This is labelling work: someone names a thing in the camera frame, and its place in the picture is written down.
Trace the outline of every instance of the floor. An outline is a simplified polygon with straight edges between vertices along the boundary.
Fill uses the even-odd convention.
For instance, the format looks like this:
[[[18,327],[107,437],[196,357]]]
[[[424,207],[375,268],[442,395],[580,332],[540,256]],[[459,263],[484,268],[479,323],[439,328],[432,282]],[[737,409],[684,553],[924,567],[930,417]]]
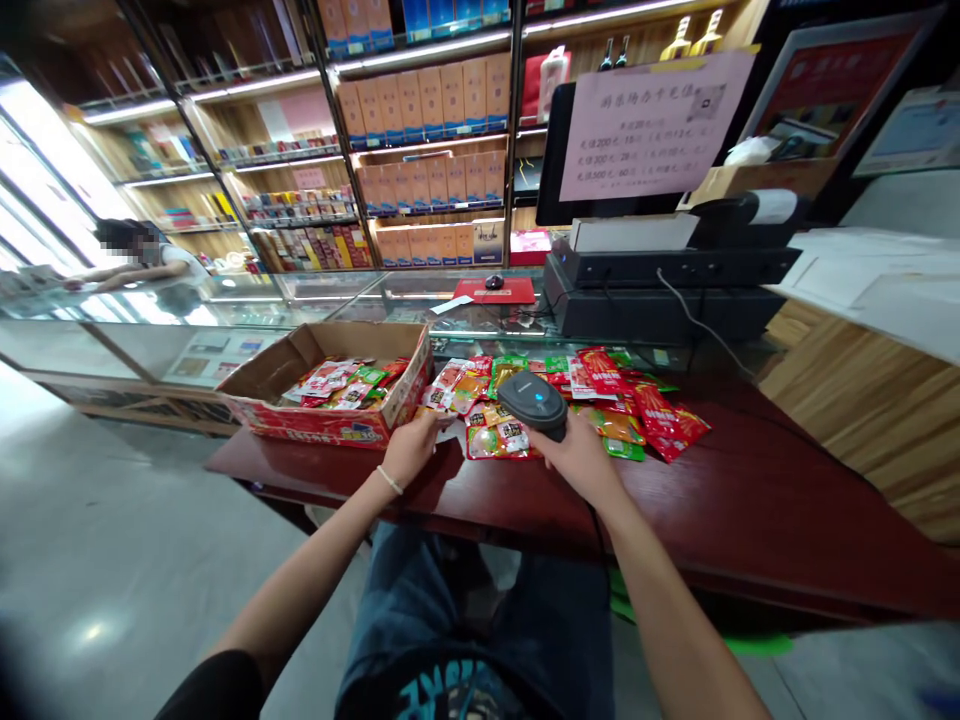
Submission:
[[[38,716],[152,717],[303,541],[201,469],[221,442],[88,419],[0,365],[0,653]],[[366,563],[354,558],[264,718],[332,717]],[[617,716],[658,718],[619,620],[614,652]],[[958,691],[960,627],[823,633],[740,661],[778,720],[939,717],[917,691]]]

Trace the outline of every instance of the hand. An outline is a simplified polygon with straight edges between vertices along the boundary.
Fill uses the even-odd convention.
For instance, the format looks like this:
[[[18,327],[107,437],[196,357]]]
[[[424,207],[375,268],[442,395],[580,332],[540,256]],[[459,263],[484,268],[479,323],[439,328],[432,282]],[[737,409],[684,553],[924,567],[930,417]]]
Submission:
[[[114,290],[119,290],[124,285],[130,282],[123,273],[114,275],[112,278],[107,278],[102,283],[97,285],[94,292],[113,292]]]
[[[543,454],[547,467],[556,468],[593,507],[601,510],[618,501],[623,483],[596,428],[586,418],[567,410],[567,435],[559,443],[531,427],[524,429],[530,444]]]
[[[450,415],[425,412],[413,422],[393,431],[381,465],[397,485],[406,488],[416,479],[433,455],[437,433],[454,419]]]

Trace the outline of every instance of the red mouse pad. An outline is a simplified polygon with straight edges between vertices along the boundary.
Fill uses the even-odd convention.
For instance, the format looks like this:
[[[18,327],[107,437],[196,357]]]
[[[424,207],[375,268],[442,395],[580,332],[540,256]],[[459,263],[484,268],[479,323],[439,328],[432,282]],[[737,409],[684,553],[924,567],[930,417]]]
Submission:
[[[504,278],[503,287],[499,290],[487,290],[482,278],[466,278],[457,283],[455,298],[467,295],[474,302],[484,305],[533,305],[537,301],[533,294],[532,278]]]

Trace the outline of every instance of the computer monitor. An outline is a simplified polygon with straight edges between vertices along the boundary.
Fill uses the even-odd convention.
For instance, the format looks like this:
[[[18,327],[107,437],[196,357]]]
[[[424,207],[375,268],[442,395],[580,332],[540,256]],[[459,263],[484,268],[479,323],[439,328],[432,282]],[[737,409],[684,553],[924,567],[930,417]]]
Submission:
[[[573,97],[576,89],[576,83],[567,83],[557,87],[553,93],[550,124],[547,126],[547,146],[543,153],[543,173],[540,178],[540,192],[537,195],[537,225],[570,225],[574,218],[660,215],[675,212],[683,193],[560,202],[560,186],[563,182],[567,138],[570,136],[570,118],[573,116]]]

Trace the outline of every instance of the wine bottle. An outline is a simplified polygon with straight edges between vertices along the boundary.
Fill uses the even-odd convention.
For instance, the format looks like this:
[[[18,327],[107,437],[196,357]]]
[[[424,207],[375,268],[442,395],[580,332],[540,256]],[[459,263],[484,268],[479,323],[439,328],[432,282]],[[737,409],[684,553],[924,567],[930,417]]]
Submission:
[[[614,67],[626,67],[627,66],[627,45],[630,44],[630,36],[623,36],[623,45],[620,48],[620,57],[617,58],[617,62],[613,64]]]
[[[613,54],[613,38],[607,40],[607,54],[603,58],[603,62],[600,63],[600,67],[597,68],[597,72],[603,72],[604,70],[610,70],[613,67],[613,60],[610,59],[610,56]]]
[[[679,60],[680,58],[686,57],[690,54],[690,41],[684,39],[689,26],[689,15],[680,18],[680,25],[677,27],[677,37],[672,43],[663,49],[662,53],[660,53],[660,62],[665,62],[667,60]]]
[[[713,52],[716,52],[720,49],[720,41],[723,40],[723,35],[717,34],[717,28],[720,27],[720,16],[723,14],[723,10],[717,10],[710,16],[710,23],[707,25],[706,34],[697,40],[693,47],[690,48],[690,57],[695,57],[697,55],[709,55]]]

